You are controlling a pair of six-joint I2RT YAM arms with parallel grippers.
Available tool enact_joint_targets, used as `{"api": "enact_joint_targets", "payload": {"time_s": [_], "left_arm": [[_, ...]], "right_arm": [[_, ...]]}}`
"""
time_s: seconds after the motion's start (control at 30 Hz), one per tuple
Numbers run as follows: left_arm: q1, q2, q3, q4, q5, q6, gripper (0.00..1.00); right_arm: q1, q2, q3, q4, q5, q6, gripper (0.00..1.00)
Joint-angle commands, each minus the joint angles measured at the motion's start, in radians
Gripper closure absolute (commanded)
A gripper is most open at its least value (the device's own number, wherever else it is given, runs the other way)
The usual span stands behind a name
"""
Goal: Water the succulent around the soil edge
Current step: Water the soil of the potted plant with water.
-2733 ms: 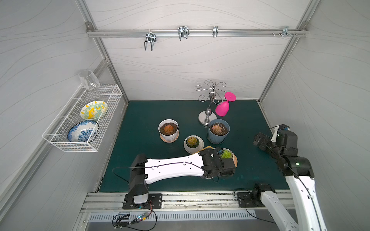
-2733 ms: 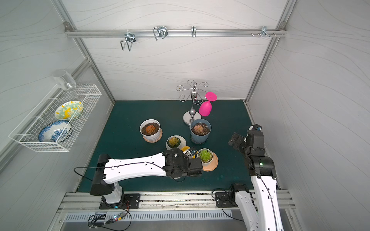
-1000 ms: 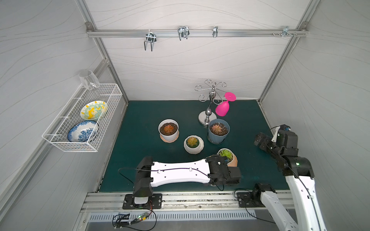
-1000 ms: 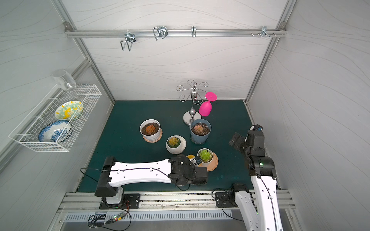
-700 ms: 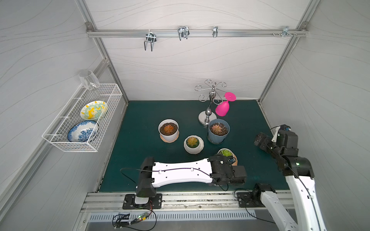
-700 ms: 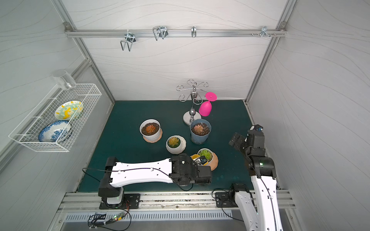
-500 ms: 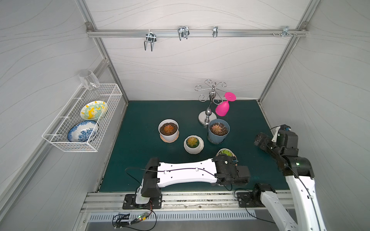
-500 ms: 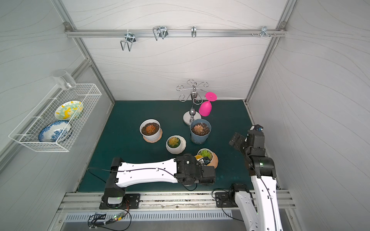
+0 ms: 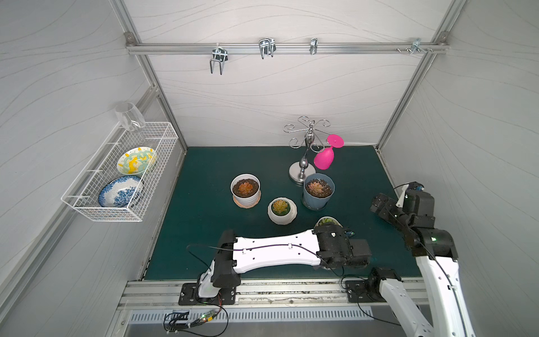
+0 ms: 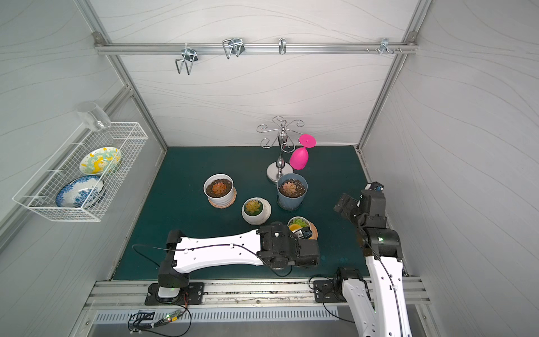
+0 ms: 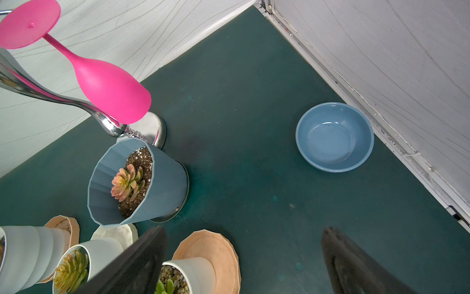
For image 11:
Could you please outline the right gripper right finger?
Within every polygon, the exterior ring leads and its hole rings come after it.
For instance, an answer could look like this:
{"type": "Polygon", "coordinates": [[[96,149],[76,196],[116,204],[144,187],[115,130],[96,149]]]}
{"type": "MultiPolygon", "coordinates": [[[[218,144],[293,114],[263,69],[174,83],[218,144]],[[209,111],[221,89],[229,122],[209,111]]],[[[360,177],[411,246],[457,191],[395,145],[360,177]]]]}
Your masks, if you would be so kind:
{"type": "Polygon", "coordinates": [[[414,294],[335,227],[326,227],[321,237],[324,261],[335,294],[414,294]]]}

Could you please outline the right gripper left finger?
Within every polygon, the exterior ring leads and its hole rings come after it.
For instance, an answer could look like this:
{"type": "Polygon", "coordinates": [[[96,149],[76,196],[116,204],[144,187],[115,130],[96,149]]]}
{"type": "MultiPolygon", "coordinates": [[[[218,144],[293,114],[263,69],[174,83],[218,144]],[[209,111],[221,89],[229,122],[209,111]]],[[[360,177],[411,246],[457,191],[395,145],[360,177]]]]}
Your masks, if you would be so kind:
{"type": "Polygon", "coordinates": [[[76,291],[78,294],[153,294],[167,247],[165,229],[153,227],[76,291]]]}

